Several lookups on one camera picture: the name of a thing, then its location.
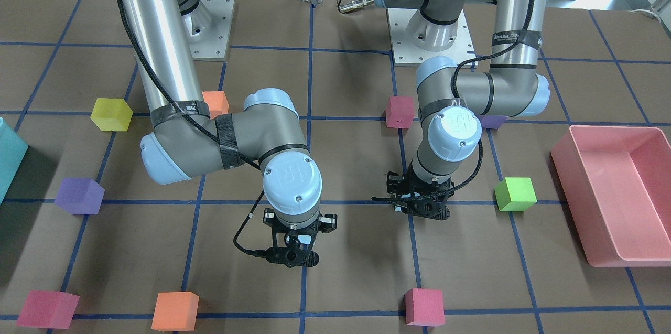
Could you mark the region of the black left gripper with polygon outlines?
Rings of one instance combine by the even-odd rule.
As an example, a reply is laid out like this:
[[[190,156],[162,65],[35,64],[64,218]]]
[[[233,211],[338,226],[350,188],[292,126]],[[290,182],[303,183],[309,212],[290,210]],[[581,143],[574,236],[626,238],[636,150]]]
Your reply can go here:
[[[399,175],[394,172],[388,172],[387,174],[387,192],[389,195],[391,195],[390,198],[386,198],[387,202],[392,202],[394,204],[396,203],[401,203],[401,202],[407,202],[413,199],[413,197],[405,197],[403,198],[402,195],[408,195],[412,191],[410,190],[412,187],[417,186],[417,187],[438,187],[439,185],[443,185],[445,183],[448,183],[448,188],[452,188],[454,190],[454,185],[450,181],[450,179],[447,179],[447,181],[439,183],[436,178],[430,178],[430,182],[423,181],[422,179],[417,176],[417,174],[414,172],[413,167],[410,166],[409,169],[407,170],[407,173],[403,175]]]

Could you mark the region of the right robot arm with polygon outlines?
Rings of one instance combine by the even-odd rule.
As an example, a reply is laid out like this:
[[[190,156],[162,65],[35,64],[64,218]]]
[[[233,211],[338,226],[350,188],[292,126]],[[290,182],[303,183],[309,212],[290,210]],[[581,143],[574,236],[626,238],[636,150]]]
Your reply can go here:
[[[243,111],[211,116],[189,41],[213,36],[214,18],[201,0],[117,0],[122,23],[142,66],[154,130],[142,138],[149,176],[161,185],[259,162],[275,219],[293,233],[336,228],[320,212],[322,178],[311,159],[287,93],[266,88]]]

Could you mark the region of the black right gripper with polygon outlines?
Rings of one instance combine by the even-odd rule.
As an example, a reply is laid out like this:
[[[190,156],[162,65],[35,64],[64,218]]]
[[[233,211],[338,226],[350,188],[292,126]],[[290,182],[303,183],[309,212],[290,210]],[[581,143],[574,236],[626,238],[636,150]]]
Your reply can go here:
[[[265,208],[262,222],[273,229],[273,233],[283,234],[317,234],[331,233],[337,229],[337,214],[321,214],[309,219],[306,224],[285,224],[273,208]]]

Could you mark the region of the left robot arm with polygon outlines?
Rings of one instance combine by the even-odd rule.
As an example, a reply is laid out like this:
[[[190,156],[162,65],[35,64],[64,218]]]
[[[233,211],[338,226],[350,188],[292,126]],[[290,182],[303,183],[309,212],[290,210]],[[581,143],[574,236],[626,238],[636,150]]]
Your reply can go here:
[[[466,0],[374,0],[379,7],[416,10],[416,44],[449,45]],[[416,93],[422,141],[407,172],[387,176],[388,198],[397,210],[431,216],[446,209],[460,185],[451,176],[472,153],[482,152],[479,116],[535,116],[549,101],[547,79],[536,72],[546,0],[499,0],[486,73],[473,73],[474,59],[435,56],[417,69]]]

